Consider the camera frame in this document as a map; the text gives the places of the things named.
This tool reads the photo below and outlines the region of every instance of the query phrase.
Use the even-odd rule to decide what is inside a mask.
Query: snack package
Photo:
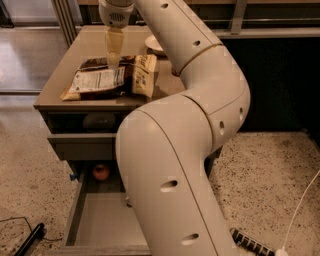
[[[62,100],[99,100],[122,95],[152,97],[157,57],[135,55],[121,57],[117,69],[109,69],[107,58],[88,59],[76,71]]]

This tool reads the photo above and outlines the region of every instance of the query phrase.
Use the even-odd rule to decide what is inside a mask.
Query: white bowl
[[[160,46],[159,42],[157,41],[157,39],[154,37],[154,35],[149,36],[146,40],[145,40],[145,44],[146,46],[148,46],[150,49],[152,49],[152,51],[154,52],[155,55],[159,55],[159,56],[166,56],[162,47]]]

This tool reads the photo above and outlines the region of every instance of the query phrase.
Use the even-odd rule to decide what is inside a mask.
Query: cabinet top
[[[159,58],[159,73],[152,99],[145,96],[123,96],[111,100],[62,101],[61,94],[73,80],[81,63],[89,58],[106,56],[106,26],[85,26],[68,49],[61,62],[42,89],[34,107],[39,111],[102,111],[133,110],[150,101],[184,90],[180,78],[171,74],[167,58]],[[145,40],[151,35],[148,27],[128,26],[124,30],[121,55],[151,54]]]

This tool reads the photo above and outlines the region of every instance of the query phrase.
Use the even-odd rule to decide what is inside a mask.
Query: black tube
[[[24,241],[24,243],[21,245],[19,250],[16,252],[14,256],[23,256],[25,253],[29,250],[29,247],[33,244],[34,240],[37,238],[42,238],[44,235],[43,232],[44,224],[40,223],[38,224],[30,233],[28,238]]]

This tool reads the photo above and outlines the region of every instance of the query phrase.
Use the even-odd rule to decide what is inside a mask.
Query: floor
[[[57,29],[0,29],[0,90],[41,89],[66,52]],[[37,96],[0,95],[0,255],[14,255],[32,227],[47,239],[63,236],[77,181],[57,159],[49,133],[33,108]],[[238,133],[225,144],[210,177],[230,228],[281,248],[295,208],[320,169],[319,148],[305,132]],[[320,256],[320,178],[297,211],[286,250]],[[60,241],[42,240],[31,255],[46,255]],[[254,255],[241,250],[241,255]]]

